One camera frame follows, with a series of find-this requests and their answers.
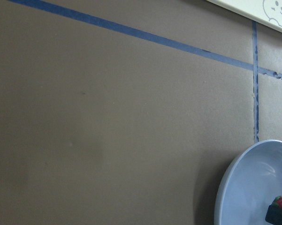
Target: sushi toy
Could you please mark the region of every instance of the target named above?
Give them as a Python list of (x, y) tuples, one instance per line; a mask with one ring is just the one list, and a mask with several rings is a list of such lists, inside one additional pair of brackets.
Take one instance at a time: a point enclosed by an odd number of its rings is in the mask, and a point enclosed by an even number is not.
[(273, 225), (282, 225), (282, 196), (276, 197), (269, 205), (265, 220)]

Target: cartoon animal face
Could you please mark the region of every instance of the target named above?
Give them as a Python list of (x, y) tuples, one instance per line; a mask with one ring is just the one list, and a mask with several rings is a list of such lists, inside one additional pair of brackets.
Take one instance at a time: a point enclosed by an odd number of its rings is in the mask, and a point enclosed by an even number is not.
[(269, 21), (282, 27), (282, 0), (264, 0), (263, 7)]

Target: white board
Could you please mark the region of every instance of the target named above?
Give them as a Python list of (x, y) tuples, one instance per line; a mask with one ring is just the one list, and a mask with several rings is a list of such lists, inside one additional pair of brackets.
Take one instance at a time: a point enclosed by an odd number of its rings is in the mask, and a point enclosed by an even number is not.
[(282, 32), (282, 0), (208, 0)]

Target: blue painter's tape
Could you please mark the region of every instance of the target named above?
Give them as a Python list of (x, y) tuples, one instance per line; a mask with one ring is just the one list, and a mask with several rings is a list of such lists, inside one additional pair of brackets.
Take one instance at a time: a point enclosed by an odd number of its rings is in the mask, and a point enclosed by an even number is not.
[(260, 74), (264, 74), (264, 75), (268, 75), (268, 76), (272, 76), (275, 77), (277, 79), (282, 79), (282, 74), (279, 74), (273, 70), (270, 69), (265, 69), (263, 67), (259, 67), (259, 73)]
[(259, 142), (259, 62), (258, 62), (258, 38), (257, 24), (252, 21), (252, 50), (253, 50), (253, 112), (254, 112), (254, 142)]
[(205, 58), (213, 59), (216, 61), (220, 61), (223, 63), (227, 63), (236, 67), (252, 70), (252, 64), (243, 62), (240, 60), (236, 60), (227, 56), (223, 56), (220, 54), (216, 54), (213, 52), (209, 52), (191, 45), (187, 45), (178, 41), (174, 41), (165, 37), (161, 37), (155, 34), (151, 34), (142, 30), (138, 30), (132, 27), (128, 27), (119, 23), (115, 23), (112, 21), (108, 21), (105, 19), (101, 19), (92, 15), (88, 15), (85, 13), (81, 13), (69, 8), (57, 6), (55, 4), (51, 4), (48, 2), (44, 2), (41, 0), (9, 0), (11, 2), (19, 3), (22, 5), (26, 5), (29, 7), (37, 8), (44, 10), (46, 12), (51, 12), (54, 14), (62, 15), (71, 19), (75, 19), (78, 21), (82, 21), (85, 23), (89, 23), (92, 25), (96, 25), (102, 28), (106, 28), (109, 30), (117, 31), (119, 33), (127, 34), (130, 36), (134, 36), (140, 39), (144, 39), (147, 41), (155, 42), (161, 45), (165, 45), (171, 48), (179, 49), (188, 53), (196, 54)]

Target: cartoon bear drawing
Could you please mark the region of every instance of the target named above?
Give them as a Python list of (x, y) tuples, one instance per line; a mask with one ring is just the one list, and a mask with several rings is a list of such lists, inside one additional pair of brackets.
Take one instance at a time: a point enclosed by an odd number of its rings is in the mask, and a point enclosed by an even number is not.
[(269, 21), (282, 27), (282, 0), (263, 0), (263, 8)]

